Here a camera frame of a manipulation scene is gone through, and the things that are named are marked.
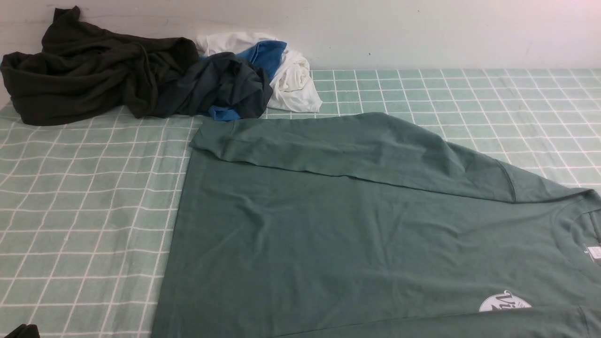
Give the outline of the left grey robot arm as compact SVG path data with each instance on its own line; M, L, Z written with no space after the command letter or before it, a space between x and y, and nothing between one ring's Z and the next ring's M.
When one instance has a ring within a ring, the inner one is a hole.
M37 325L21 324L4 338L40 338L40 334Z

